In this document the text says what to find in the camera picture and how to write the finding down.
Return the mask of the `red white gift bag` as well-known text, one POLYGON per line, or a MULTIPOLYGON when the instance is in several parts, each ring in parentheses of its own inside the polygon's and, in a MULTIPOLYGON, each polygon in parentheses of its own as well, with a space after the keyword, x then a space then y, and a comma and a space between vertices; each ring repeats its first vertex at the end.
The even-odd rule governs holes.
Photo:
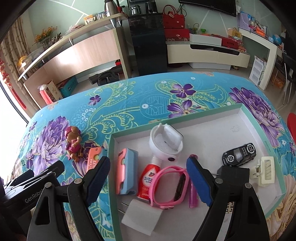
POLYGON ((53 80, 51 80, 48 84, 41 85, 39 88, 39 93, 46 104, 53 104, 54 102, 63 99, 60 90, 55 85, 53 80))

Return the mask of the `black television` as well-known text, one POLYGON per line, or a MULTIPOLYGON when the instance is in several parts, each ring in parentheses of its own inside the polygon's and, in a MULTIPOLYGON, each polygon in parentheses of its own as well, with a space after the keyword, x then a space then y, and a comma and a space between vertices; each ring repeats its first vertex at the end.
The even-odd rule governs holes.
POLYGON ((237 16, 235 0, 178 0, 178 2, 181 4, 219 11, 230 16, 237 16))

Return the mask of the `steel thermos kettle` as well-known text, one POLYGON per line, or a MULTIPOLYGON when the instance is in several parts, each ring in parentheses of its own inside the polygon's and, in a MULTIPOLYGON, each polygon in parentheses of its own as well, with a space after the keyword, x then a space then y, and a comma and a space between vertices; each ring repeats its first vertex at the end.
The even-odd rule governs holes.
MULTIPOLYGON (((116 15, 118 13, 117 5, 113 0, 105 0, 104 1, 104 10, 106 13, 106 16, 112 16, 116 15)), ((117 20, 116 18, 110 19, 111 24, 114 28, 117 26, 117 20)))

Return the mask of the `purple lighter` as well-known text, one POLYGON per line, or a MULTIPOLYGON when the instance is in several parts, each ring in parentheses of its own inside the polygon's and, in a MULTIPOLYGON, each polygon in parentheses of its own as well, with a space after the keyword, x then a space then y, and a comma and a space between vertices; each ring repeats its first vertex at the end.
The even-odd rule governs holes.
POLYGON ((196 191, 196 188, 190 180, 190 197, 189 197, 189 208, 196 208, 198 207, 198 193, 196 191))

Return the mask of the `teal white tray box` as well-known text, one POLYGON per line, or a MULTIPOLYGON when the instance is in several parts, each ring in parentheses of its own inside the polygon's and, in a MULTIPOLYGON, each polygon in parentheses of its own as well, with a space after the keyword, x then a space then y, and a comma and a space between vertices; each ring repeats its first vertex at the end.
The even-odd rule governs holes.
MULTIPOLYGON (((225 151, 247 143, 255 145, 257 158, 275 156, 275 150, 251 112, 242 104, 224 106, 180 118, 167 119, 184 136, 184 147, 176 164, 185 166, 190 154, 196 154, 202 167, 215 173, 222 166, 225 151)), ((116 240, 192 240, 200 227, 207 206, 200 203, 189 208, 187 201, 160 217, 151 235, 146 235, 121 223, 117 209, 121 202, 130 201, 130 195, 115 194, 115 173, 117 157, 124 148, 138 152, 138 171, 142 172, 151 161, 149 133, 153 123, 130 130, 113 133, 110 138, 108 155, 111 171, 108 177, 110 211, 116 240)))

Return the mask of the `black toy car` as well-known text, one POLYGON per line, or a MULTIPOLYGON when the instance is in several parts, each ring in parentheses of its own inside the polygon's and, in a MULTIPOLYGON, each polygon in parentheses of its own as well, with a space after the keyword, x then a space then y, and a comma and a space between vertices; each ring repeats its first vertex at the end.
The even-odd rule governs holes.
POLYGON ((250 161, 256 156, 256 149, 253 143, 247 143, 240 147, 228 150, 222 155, 222 162, 224 166, 240 167, 250 161))

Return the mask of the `yellow flower vase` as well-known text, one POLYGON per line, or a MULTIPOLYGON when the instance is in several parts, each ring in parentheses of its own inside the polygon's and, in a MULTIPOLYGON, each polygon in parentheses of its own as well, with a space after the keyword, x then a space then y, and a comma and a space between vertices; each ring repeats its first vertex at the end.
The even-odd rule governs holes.
POLYGON ((52 33, 57 30, 57 27, 48 27, 47 29, 43 29, 40 34, 37 34, 35 37, 35 44, 42 44, 45 49, 49 48, 51 42, 52 33))

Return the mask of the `black wall charger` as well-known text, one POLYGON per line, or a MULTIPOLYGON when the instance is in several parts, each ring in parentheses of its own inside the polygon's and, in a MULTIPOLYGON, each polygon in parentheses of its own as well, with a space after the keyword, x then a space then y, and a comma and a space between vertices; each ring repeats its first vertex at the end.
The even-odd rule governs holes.
POLYGON ((217 174, 228 184, 243 186, 245 183, 249 182, 249 172, 249 168, 221 166, 217 174))

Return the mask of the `black cabinet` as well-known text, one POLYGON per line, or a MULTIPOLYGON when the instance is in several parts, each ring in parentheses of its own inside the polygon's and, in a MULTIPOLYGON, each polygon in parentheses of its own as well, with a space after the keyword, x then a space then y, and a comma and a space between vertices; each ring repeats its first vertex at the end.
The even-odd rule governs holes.
POLYGON ((163 15, 142 14, 128 17, 132 44, 140 76, 168 71, 168 51, 163 15))

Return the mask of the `floral blue tablecloth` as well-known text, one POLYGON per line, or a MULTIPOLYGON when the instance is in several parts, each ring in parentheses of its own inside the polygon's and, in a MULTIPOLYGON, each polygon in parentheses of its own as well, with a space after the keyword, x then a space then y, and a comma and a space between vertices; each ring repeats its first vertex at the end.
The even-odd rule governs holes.
POLYGON ((168 118, 244 104, 265 132, 285 179, 286 195, 267 218, 271 240, 295 239, 295 142, 273 99, 249 80, 219 72, 173 72, 130 78, 74 94, 40 109, 21 140, 11 178, 31 169, 41 173, 62 161, 62 184, 87 171, 89 150, 115 132, 168 118), (65 130, 81 131, 83 157, 68 159, 65 130))

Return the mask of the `red handbag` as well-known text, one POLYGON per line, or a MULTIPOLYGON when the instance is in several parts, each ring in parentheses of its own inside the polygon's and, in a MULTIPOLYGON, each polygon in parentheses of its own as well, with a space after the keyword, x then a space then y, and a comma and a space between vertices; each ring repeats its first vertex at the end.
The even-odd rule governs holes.
POLYGON ((185 17, 174 6, 167 4, 163 8, 163 26, 165 29, 184 29, 185 17))

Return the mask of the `white desk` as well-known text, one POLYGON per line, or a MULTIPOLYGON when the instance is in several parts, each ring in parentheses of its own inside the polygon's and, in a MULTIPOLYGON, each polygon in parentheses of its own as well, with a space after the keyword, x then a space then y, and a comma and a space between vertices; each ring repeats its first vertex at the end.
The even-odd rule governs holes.
POLYGON ((244 39, 248 39, 249 41, 253 42, 253 44, 256 44, 256 46, 258 46, 260 54, 256 53, 255 55, 258 57, 264 57, 266 59, 265 72, 259 84, 259 87, 262 90, 266 90, 267 85, 271 80, 273 69, 275 67, 275 62, 280 58, 282 59, 283 51, 278 46, 265 39, 264 37, 261 37, 260 35, 244 30, 242 28, 238 28, 238 30, 242 34, 244 39))

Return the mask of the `white smartwatch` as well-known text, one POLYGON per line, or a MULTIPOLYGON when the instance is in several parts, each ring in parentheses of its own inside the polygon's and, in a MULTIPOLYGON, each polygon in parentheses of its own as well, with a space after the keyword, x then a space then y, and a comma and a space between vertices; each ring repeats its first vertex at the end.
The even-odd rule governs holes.
POLYGON ((183 135, 173 126, 159 123, 151 129, 149 147, 158 159, 175 162, 183 150, 183 140, 183 135))

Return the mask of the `white tv stand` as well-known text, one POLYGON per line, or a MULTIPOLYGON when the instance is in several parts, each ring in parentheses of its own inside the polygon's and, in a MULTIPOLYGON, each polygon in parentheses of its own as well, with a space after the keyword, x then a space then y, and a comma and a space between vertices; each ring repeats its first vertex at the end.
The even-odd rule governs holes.
POLYGON ((169 64, 188 63, 193 69, 247 68, 250 59, 247 53, 223 46, 199 45, 189 41, 168 41, 166 45, 169 64))

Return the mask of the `red white tube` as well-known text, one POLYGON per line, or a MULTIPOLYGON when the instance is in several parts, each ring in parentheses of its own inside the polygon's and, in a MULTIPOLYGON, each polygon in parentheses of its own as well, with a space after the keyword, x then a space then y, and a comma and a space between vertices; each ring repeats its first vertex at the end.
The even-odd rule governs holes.
POLYGON ((139 199, 148 201, 149 200, 149 188, 154 179, 154 176, 161 170, 161 159, 156 156, 152 157, 152 160, 144 168, 138 185, 138 194, 139 199))

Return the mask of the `wooden curved shelf unit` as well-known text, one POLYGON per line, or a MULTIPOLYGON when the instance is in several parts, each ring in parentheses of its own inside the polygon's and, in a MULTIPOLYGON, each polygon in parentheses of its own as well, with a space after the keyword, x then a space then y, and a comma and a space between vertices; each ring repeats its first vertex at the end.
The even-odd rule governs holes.
POLYGON ((73 43, 74 39, 93 30, 105 27, 112 21, 117 22, 119 20, 127 20, 127 15, 124 13, 111 15, 74 30, 46 49, 24 70, 20 78, 23 78, 29 70, 65 44, 72 44, 71 47, 60 52, 41 66, 23 84, 38 108, 46 106, 46 102, 39 93, 39 86, 47 84, 50 81, 59 83, 78 73, 116 60, 121 61, 125 78, 131 77, 132 72, 123 27, 105 30, 78 43, 73 43))

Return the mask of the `white wall charger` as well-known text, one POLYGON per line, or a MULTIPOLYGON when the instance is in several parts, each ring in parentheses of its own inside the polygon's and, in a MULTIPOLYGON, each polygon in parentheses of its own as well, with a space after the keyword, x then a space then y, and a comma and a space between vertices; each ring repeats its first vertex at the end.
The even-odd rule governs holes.
POLYGON ((151 236, 154 231, 163 209, 153 207, 150 204, 132 199, 129 204, 121 202, 126 207, 121 223, 144 235, 151 236))

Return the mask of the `red plastic stool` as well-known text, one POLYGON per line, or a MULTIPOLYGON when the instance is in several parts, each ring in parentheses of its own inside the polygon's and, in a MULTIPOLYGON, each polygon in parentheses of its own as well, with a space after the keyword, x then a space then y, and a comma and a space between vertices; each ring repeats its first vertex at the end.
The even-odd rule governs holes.
POLYGON ((287 126, 288 126, 288 129, 290 130, 293 140, 296 141, 296 114, 295 113, 288 114, 287 126))

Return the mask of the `cream hair claw clip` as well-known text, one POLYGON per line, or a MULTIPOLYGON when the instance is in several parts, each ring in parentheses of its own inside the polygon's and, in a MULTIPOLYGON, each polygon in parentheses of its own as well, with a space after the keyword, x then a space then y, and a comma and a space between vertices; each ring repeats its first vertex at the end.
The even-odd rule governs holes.
POLYGON ((258 164, 250 169, 250 179, 257 179, 260 187, 266 187, 275 182, 275 163, 273 156, 264 156, 258 164))

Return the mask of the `pink blue carrot knife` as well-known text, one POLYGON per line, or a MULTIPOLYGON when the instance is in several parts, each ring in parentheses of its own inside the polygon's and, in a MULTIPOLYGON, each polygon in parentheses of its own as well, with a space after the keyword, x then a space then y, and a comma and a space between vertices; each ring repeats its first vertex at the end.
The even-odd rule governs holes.
POLYGON ((118 154, 115 192, 136 195, 138 192, 138 152, 124 148, 118 154))

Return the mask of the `orange blue carrot knife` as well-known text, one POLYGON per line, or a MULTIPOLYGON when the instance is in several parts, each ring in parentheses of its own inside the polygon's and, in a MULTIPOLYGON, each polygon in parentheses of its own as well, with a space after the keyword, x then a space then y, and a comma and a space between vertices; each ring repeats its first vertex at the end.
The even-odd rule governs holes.
POLYGON ((89 150, 88 160, 87 160, 87 171, 95 168, 95 166, 97 165, 100 159, 101 150, 102 150, 101 147, 94 147, 89 150))

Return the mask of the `pink helmet puppy toy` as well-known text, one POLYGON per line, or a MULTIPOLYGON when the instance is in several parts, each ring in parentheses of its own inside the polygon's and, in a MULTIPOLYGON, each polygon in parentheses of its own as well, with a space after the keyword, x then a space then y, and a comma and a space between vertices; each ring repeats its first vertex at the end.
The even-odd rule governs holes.
POLYGON ((66 152, 68 159, 72 159, 74 162, 79 162, 83 157, 82 147, 81 147, 81 131, 76 126, 69 126, 65 130, 66 138, 66 152))

